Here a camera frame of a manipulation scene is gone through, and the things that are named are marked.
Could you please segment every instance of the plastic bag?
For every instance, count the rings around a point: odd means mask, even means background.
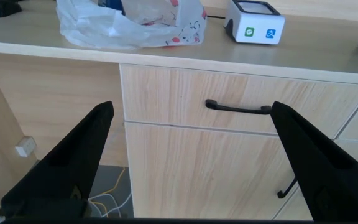
[[[60,33],[72,44],[98,48],[195,45],[207,14],[199,0],[122,0],[126,15],[91,0],[57,0]]]

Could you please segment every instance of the desk surface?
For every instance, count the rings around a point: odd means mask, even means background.
[[[0,18],[0,53],[358,83],[356,21],[286,16],[281,43],[269,46],[234,43],[222,19],[209,19],[197,46],[86,49],[60,35],[54,1],[20,4],[23,12]]]

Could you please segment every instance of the black handle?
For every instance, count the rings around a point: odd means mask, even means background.
[[[270,112],[272,111],[271,106],[261,106],[260,110],[250,110],[250,109],[231,108],[228,106],[221,106],[218,104],[218,102],[216,102],[214,100],[206,100],[205,106],[212,110],[232,111],[232,112],[260,114],[260,115],[269,115]]]
[[[285,198],[285,196],[287,196],[287,194],[290,192],[290,190],[291,190],[292,187],[296,184],[297,181],[298,181],[298,180],[297,180],[296,177],[295,177],[295,178],[293,179],[292,183],[290,184],[290,186],[284,191],[284,193],[283,193],[282,190],[277,193],[277,197],[278,197],[279,199]]]

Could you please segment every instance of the white outlet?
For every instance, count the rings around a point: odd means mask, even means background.
[[[15,147],[21,157],[28,157],[37,147],[34,138],[25,136]]]

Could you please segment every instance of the black cable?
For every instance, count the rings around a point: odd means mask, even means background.
[[[208,18],[225,19],[223,16],[208,16]]]

